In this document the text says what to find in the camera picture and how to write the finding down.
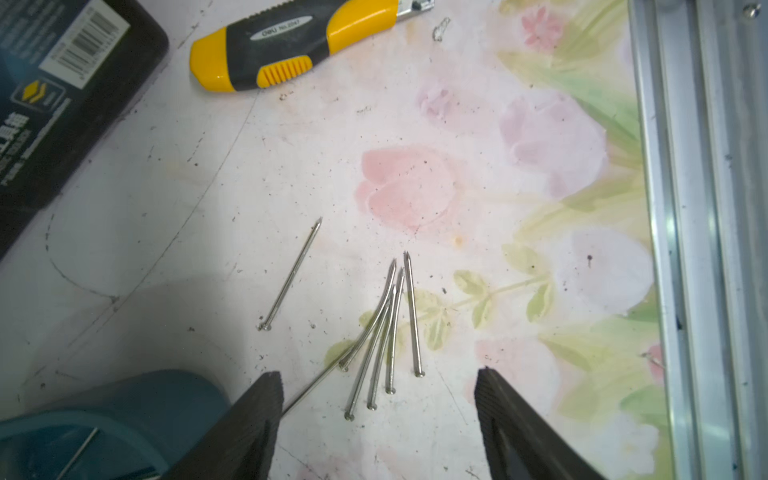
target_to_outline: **screw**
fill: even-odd
[[[758,15],[760,15],[760,4],[759,3],[748,3],[744,5],[744,10],[741,11],[744,14],[744,18],[747,18],[749,20],[754,20],[757,18]]]

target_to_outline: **rubber grip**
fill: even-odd
[[[260,70],[272,64],[283,67],[286,64],[281,62],[308,57],[311,66],[327,58],[327,27],[344,3],[345,0],[292,0],[229,25],[227,68],[233,88],[258,87]],[[283,81],[271,73],[267,77],[275,80],[269,84],[280,83],[278,79]]]

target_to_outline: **metal fragment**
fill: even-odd
[[[317,219],[317,222],[315,222],[315,226],[312,227],[312,232],[310,233],[310,236],[306,239],[306,242],[304,243],[304,248],[302,248],[301,253],[299,253],[299,258],[297,258],[296,262],[293,264],[293,268],[288,274],[288,278],[286,278],[286,282],[283,284],[283,288],[280,290],[280,293],[277,295],[277,300],[275,300],[274,305],[272,305],[270,314],[267,315],[266,320],[264,320],[261,323],[261,325],[259,325],[259,330],[268,331],[272,329],[272,320],[275,319],[275,315],[277,315],[277,310],[280,308],[280,304],[283,303],[283,298],[285,298],[286,293],[288,293],[290,284],[291,282],[293,282],[293,278],[296,276],[296,272],[299,271],[299,267],[301,266],[301,263],[304,261],[304,257],[306,257],[306,253],[310,251],[310,246],[312,245],[313,240],[315,240],[317,231],[320,230],[320,225],[322,224],[323,224],[323,218],[320,217],[319,219]]]

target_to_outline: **floral tablecloth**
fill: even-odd
[[[607,478],[671,478],[626,2],[429,15],[405,26],[406,55],[429,64],[400,121],[441,140],[362,153],[354,193],[430,266],[416,292],[428,355],[465,378],[458,402],[476,366],[497,369]],[[425,26],[443,18],[435,43]]]

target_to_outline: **table surface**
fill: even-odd
[[[438,0],[293,81],[203,91],[192,42],[272,3],[143,2],[168,56],[0,263],[0,418],[169,368],[232,400],[279,370],[289,399],[408,250],[426,376],[402,315],[397,393],[346,422],[359,359],[333,373],[271,478],[489,478],[484,365],[608,478],[670,478],[626,4]]]

